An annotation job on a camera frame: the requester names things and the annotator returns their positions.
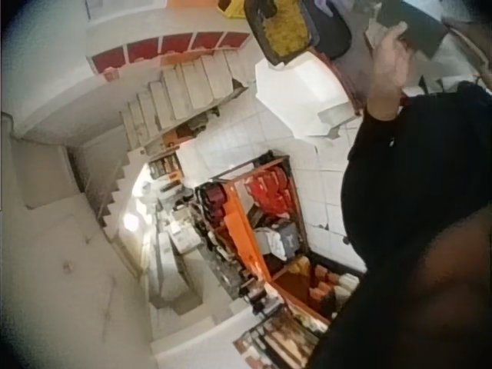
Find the orange shelving unit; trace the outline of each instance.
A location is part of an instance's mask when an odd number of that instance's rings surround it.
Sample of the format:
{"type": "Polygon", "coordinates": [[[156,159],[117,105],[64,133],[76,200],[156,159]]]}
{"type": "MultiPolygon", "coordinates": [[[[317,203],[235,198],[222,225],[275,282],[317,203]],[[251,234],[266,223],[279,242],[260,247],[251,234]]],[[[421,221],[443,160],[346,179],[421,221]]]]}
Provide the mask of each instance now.
{"type": "Polygon", "coordinates": [[[289,275],[289,265],[296,262],[302,255],[307,254],[309,251],[301,205],[296,191],[289,157],[278,156],[271,160],[267,160],[267,162],[264,162],[264,160],[262,161],[261,158],[262,157],[247,161],[212,178],[213,182],[222,185],[227,196],[227,201],[222,206],[224,209],[224,219],[219,228],[221,230],[224,230],[224,227],[227,228],[231,239],[234,241],[237,255],[246,268],[259,279],[268,282],[269,285],[283,297],[283,299],[288,301],[289,304],[295,305],[315,319],[328,324],[329,320],[326,317],[322,316],[318,311],[309,306],[307,296],[309,295],[310,286],[308,282],[302,281],[301,277],[296,280],[296,277],[289,275]],[[272,266],[270,261],[266,258],[268,255],[264,256],[261,253],[254,236],[254,227],[248,218],[248,210],[245,209],[244,206],[245,203],[251,205],[252,198],[248,199],[248,196],[250,195],[244,190],[244,183],[248,179],[264,173],[265,171],[269,171],[274,167],[282,168],[287,175],[287,190],[292,200],[288,218],[289,221],[293,221],[296,225],[301,248],[298,252],[298,256],[285,263],[281,262],[280,264],[277,263],[272,266]]]}

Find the black container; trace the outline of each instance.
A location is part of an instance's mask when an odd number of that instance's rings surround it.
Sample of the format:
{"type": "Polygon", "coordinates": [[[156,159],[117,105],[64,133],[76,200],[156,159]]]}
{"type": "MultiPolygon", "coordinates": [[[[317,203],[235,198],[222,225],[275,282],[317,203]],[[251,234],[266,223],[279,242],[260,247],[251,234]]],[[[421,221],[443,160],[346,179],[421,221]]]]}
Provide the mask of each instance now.
{"type": "Polygon", "coordinates": [[[307,44],[306,48],[298,50],[297,52],[293,52],[287,56],[280,56],[277,54],[270,46],[270,43],[267,40],[267,37],[264,33],[263,29],[263,21],[265,18],[271,18],[271,14],[266,14],[266,16],[261,12],[261,2],[264,0],[244,0],[244,13],[246,14],[246,19],[248,20],[248,24],[253,31],[253,35],[258,41],[258,44],[263,51],[265,58],[272,64],[278,65],[280,63],[289,63],[300,54],[305,52],[310,46],[315,46],[318,44],[320,36],[317,32],[316,26],[314,25],[313,20],[311,19],[308,10],[304,6],[302,1],[298,1],[299,8],[301,9],[301,14],[304,18],[304,22],[307,26],[310,35],[310,41],[307,44]]]}

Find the hand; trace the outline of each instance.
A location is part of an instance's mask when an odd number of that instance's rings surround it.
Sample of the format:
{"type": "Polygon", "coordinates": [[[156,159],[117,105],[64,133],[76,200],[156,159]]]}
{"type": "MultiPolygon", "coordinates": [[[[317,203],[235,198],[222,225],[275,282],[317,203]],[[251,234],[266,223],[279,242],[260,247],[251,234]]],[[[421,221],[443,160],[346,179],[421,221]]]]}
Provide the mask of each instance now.
{"type": "Polygon", "coordinates": [[[398,38],[408,25],[400,22],[388,29],[374,52],[373,83],[402,89],[407,83],[412,51],[407,50],[398,38]]]}
{"type": "Polygon", "coordinates": [[[374,51],[371,90],[367,97],[367,112],[380,121],[392,121],[400,107],[401,89],[405,86],[413,54],[398,38],[407,30],[401,22],[388,29],[374,51]]]}

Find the yellow food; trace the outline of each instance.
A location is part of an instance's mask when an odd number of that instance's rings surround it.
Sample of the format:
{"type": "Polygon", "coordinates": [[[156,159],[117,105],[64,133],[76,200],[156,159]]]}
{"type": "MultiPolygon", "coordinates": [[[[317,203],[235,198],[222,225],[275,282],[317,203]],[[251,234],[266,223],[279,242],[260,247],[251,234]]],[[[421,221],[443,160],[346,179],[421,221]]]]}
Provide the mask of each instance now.
{"type": "Polygon", "coordinates": [[[303,50],[309,43],[309,31],[298,0],[274,0],[277,14],[263,21],[265,36],[280,57],[303,50]]]}

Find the black clothing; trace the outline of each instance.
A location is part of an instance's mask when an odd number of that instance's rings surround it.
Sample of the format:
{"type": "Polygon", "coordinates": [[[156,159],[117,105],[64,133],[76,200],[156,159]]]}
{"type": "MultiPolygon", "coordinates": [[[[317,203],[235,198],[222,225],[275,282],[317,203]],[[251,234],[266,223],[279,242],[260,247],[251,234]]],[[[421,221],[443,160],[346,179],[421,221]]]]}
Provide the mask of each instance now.
{"type": "Polygon", "coordinates": [[[391,366],[397,306],[410,275],[443,230],[492,199],[491,128],[492,98],[468,83],[456,93],[412,98],[394,121],[365,114],[341,203],[347,236],[367,273],[309,367],[391,366]]]}

